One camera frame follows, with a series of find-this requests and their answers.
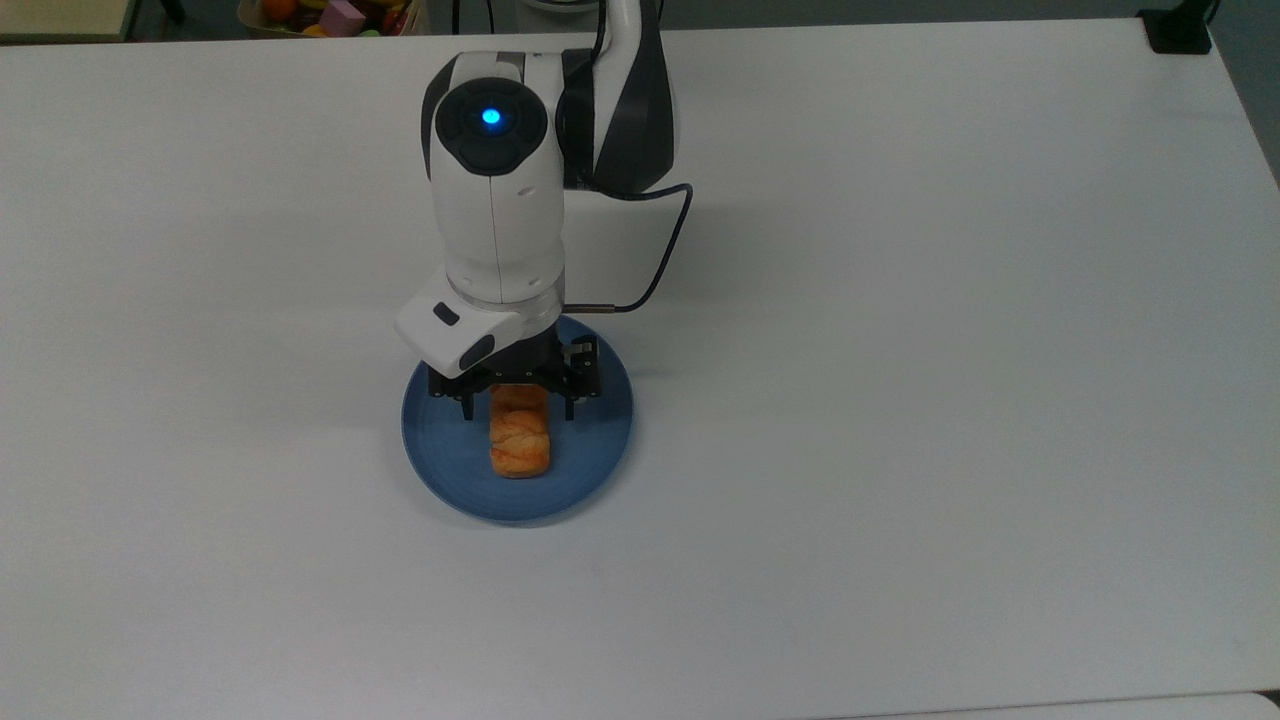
gray floor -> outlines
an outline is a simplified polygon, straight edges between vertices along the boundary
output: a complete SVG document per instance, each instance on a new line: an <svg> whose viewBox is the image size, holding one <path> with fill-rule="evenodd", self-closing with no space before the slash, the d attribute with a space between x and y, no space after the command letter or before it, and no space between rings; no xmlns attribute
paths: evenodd
<svg viewBox="0 0 1280 720"><path fill-rule="evenodd" d="M449 0L426 0L433 18L448 18ZM516 31L516 3L493 0L498 32ZM1138 8L1175 0L666 0L663 27L769 27L1048 18L1126 18ZM138 0L137 40L238 40L238 0L183 0L188 18L164 19L159 0ZM486 32L480 0L462 3L462 31ZM447 32L448 23L436 31ZM1280 0L1222 0L1213 36L1244 109L1280 178Z"/></svg>

bread roll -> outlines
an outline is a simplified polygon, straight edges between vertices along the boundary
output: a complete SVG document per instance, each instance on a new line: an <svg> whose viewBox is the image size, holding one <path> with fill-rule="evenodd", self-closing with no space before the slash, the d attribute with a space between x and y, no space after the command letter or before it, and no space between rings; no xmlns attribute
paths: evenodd
<svg viewBox="0 0 1280 720"><path fill-rule="evenodd" d="M538 386L493 386L489 389L489 460L503 478L541 475L552 464L545 389Z"/></svg>

white table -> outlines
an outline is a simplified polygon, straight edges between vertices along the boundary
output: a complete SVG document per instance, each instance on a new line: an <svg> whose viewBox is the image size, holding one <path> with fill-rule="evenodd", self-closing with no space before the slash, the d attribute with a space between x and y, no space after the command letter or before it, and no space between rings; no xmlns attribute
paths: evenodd
<svg viewBox="0 0 1280 720"><path fill-rule="evenodd" d="M406 461L466 47L0 49L14 717L783 719L1280 685L1280 193L1137 20L673 32L698 187L594 322L636 433L568 521ZM675 201L571 200L571 301Z"/></svg>

orange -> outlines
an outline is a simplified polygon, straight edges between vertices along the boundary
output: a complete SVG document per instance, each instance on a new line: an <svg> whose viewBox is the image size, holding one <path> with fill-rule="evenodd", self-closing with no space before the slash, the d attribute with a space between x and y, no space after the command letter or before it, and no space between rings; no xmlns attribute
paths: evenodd
<svg viewBox="0 0 1280 720"><path fill-rule="evenodd" d="M262 0L262 12L271 22L284 23L298 9L298 0Z"/></svg>

